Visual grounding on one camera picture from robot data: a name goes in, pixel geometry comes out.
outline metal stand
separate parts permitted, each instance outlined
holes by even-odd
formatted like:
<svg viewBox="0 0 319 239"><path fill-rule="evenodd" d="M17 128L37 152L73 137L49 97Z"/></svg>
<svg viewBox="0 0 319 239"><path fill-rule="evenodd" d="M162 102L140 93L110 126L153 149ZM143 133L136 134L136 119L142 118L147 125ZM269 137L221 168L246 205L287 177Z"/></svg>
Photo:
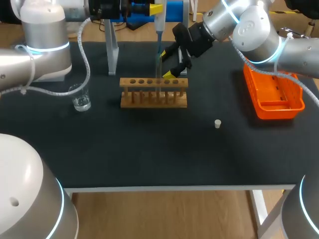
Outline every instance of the metal stand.
<svg viewBox="0 0 319 239"><path fill-rule="evenodd" d="M189 17L189 0L183 0L183 25L188 28L188 17ZM181 54L180 48L178 48L178 60L181 63L183 56ZM187 75L187 69L185 68L181 73L181 75Z"/></svg>
<svg viewBox="0 0 319 239"><path fill-rule="evenodd" d="M113 24L109 19L104 20L106 51L108 54L109 75L114 76L119 57L119 46L116 40Z"/></svg>
<svg viewBox="0 0 319 239"><path fill-rule="evenodd" d="M283 229L281 211L283 203L288 194L289 191L285 192L272 211L268 214L262 190L250 191L254 214L258 226L258 239L271 239L280 227ZM288 239L284 230L283 234L284 237Z"/></svg>
<svg viewBox="0 0 319 239"><path fill-rule="evenodd" d="M189 0L183 0L183 24L188 28L188 16L189 16ZM105 26L105 41L106 50L108 54L109 75L114 76L116 73L116 66L118 63L119 47L116 40L115 30L113 24L109 19L104 20ZM180 49L178 49L179 62L182 61L182 55ZM182 71L182 75L186 75L186 69Z"/></svg>

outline orange tray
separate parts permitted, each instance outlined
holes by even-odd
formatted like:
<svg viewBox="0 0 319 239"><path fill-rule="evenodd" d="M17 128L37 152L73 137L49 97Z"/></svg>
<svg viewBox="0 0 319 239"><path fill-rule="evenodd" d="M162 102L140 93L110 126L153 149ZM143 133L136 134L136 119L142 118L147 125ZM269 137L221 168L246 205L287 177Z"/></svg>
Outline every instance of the orange tray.
<svg viewBox="0 0 319 239"><path fill-rule="evenodd" d="M244 75L257 116L262 120L292 119L304 110L303 89L294 82L257 73L246 64Z"/></svg>

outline black tabletop mat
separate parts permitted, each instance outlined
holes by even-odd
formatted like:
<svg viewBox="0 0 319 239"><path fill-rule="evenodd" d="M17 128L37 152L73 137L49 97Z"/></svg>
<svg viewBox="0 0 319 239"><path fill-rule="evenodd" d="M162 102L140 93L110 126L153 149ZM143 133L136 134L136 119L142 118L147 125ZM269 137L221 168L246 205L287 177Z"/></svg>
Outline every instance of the black tabletop mat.
<svg viewBox="0 0 319 239"><path fill-rule="evenodd" d="M108 76L105 44L84 44L93 74L88 112L34 92L0 100L0 132L30 143L64 187L295 184L318 166L319 110L306 95L294 120L259 120L229 43L193 59L187 109L121 109L119 78L154 77L156 44L119 46L117 75ZM66 81L36 85L66 91L84 80L78 47L71 49ZM312 80L303 82L318 95Z"/></svg>

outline white bottle cap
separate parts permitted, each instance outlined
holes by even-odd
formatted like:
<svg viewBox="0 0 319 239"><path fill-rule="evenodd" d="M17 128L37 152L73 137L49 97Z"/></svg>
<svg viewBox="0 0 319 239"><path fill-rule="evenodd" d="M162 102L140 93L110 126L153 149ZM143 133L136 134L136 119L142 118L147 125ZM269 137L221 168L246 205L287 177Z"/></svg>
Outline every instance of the white bottle cap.
<svg viewBox="0 0 319 239"><path fill-rule="evenodd" d="M215 128L219 128L221 125L221 121L219 119L215 120Z"/></svg>

